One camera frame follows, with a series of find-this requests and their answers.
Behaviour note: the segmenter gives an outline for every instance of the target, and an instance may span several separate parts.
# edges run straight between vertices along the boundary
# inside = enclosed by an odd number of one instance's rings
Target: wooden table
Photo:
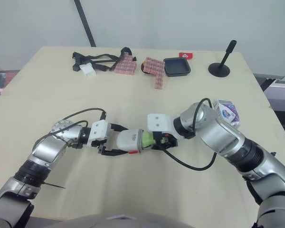
[[[36,139],[52,124],[76,111],[101,107],[107,120],[129,129],[147,128],[147,114],[178,116],[204,97],[231,100],[237,106],[239,130],[285,164],[285,132],[242,55],[233,52],[226,64],[231,73],[217,78],[209,64],[224,52],[195,51],[191,73],[166,77],[162,90],[154,76],[140,70],[146,57],[177,57],[178,50],[133,49],[134,76],[97,71],[86,78],[74,72],[72,53],[120,55],[120,48],[43,47],[0,95],[0,188],[31,152]],[[97,121],[99,112],[86,112],[73,121]],[[183,161],[204,166],[212,151],[200,138],[179,142],[171,152]],[[180,166],[160,151],[106,157],[96,148],[69,148],[33,201],[33,216],[71,219],[96,213],[150,212],[195,227],[250,227],[258,205],[245,182],[223,158],[207,171]]]

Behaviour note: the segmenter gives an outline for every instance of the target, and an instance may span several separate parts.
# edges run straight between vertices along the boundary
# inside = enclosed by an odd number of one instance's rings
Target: black cord
[[[196,123],[196,117],[198,115],[199,109],[201,107],[201,105],[203,104],[204,101],[208,101],[209,103],[209,107],[212,108],[212,104],[209,98],[203,98],[201,99],[201,101],[199,102],[198,106],[196,106],[195,112],[194,112],[194,117],[193,117],[193,123],[192,123],[192,131],[195,135],[195,123]]]
[[[178,162],[179,164],[181,164],[181,165],[183,165],[183,166],[185,166],[185,167],[187,167],[187,168],[189,168],[189,169],[196,170],[196,171],[204,171],[204,170],[206,170],[206,169],[209,169],[209,168],[213,165],[213,163],[214,163],[214,161],[215,161],[215,158],[216,158],[216,156],[217,156],[217,153],[214,153],[213,156],[212,156],[212,159],[211,159],[210,163],[209,163],[208,165],[202,167],[202,168],[199,168],[199,167],[194,167],[194,166],[191,166],[191,165],[188,165],[188,164],[182,162],[181,160],[179,160],[178,158],[174,157],[169,151],[167,151],[167,150],[164,149],[164,148],[162,148],[161,150],[164,151],[169,157],[171,157],[173,160],[175,160],[175,161]]]
[[[58,131],[47,133],[47,134],[43,135],[40,139],[38,139],[38,140],[35,142],[35,144],[34,144],[34,146],[33,146],[33,150],[35,149],[35,147],[36,147],[43,139],[47,138],[48,136],[50,136],[50,135],[56,136],[55,134],[60,133],[60,132],[62,132],[62,131],[65,131],[65,130],[71,128],[71,127],[74,127],[74,126],[78,125],[79,123],[85,123],[85,124],[86,124],[86,125],[85,125],[86,127],[89,125],[89,122],[88,122],[88,121],[86,121],[86,120],[81,120],[81,121],[78,121],[78,122],[76,122],[76,123],[73,123],[73,124],[69,125],[68,127],[62,128],[62,129],[60,129],[60,130],[58,130]]]
[[[209,107],[212,108],[212,104],[211,104],[211,101],[210,101],[209,98],[203,98],[203,99],[199,102],[198,106],[197,106],[196,109],[195,109],[194,117],[193,117],[193,123],[192,123],[192,131],[193,131],[194,135],[195,135],[195,123],[196,123],[196,118],[197,118],[199,109],[200,109],[200,107],[201,107],[201,105],[203,104],[204,101],[208,101]],[[189,168],[189,169],[196,170],[196,171],[204,171],[204,170],[209,169],[209,168],[213,165],[213,163],[214,163],[214,161],[215,161],[215,158],[217,157],[217,153],[214,152],[210,163],[209,163],[208,165],[204,166],[204,167],[199,168],[199,167],[194,167],[194,166],[191,166],[191,165],[188,165],[188,164],[182,162],[181,160],[179,160],[178,158],[176,158],[174,155],[172,155],[169,151],[167,151],[167,150],[166,150],[165,148],[163,148],[163,147],[161,147],[161,150],[164,151],[169,157],[171,157],[171,158],[172,158],[173,160],[175,160],[177,163],[179,163],[179,164],[181,164],[181,165],[183,165],[183,166],[185,166],[185,167],[187,167],[187,168]]]
[[[87,109],[81,110],[81,111],[79,111],[79,112],[76,112],[76,113],[74,113],[74,114],[68,115],[67,117],[63,118],[63,120],[66,120],[66,119],[68,119],[68,118],[70,118],[70,117],[73,117],[74,115],[78,115],[78,114],[80,114],[80,113],[84,113],[84,112],[92,111],[92,110],[99,110],[99,111],[102,111],[100,120],[105,120],[106,112],[105,112],[105,110],[102,109],[102,108],[87,108]]]

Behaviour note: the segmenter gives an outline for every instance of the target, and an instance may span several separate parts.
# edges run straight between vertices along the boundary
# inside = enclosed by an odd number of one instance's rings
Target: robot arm
[[[173,135],[178,140],[189,139],[196,134],[208,147],[235,166],[246,180],[249,191],[260,205],[255,227],[285,227],[285,166],[275,158],[275,153],[269,153],[254,141],[247,139],[223,121],[215,110],[204,104],[198,109],[194,131],[193,118],[198,104],[193,104],[175,119],[165,114],[149,114],[148,131],[152,132],[153,141],[149,139],[150,143],[147,145],[152,145],[153,149],[163,145],[165,149],[168,148],[162,141],[155,140],[155,133],[160,135],[160,139]],[[135,130],[121,132],[117,138],[119,148],[127,150],[123,146],[131,141],[131,135],[134,134]],[[135,143],[131,150],[142,151]]]
[[[34,206],[30,203],[68,146],[84,144],[88,128],[69,120],[54,124],[49,134],[34,146],[28,159],[0,189],[1,227],[23,227]]]
[[[110,129],[120,132],[117,137],[118,150],[105,149]],[[198,103],[175,119],[165,114],[149,114],[148,132],[142,129],[127,130],[105,120],[93,123],[91,128],[68,120],[57,122],[50,133],[34,146],[15,176],[1,188],[0,227],[26,224],[33,210],[28,200],[36,197],[66,147],[80,149],[87,144],[98,147],[102,155],[116,156],[141,152],[150,147],[167,149],[177,146],[177,140],[189,139],[195,134],[234,165],[247,181],[248,189],[260,204],[255,227],[285,227],[285,166],[273,154],[221,120],[214,110],[203,104],[198,108]]]

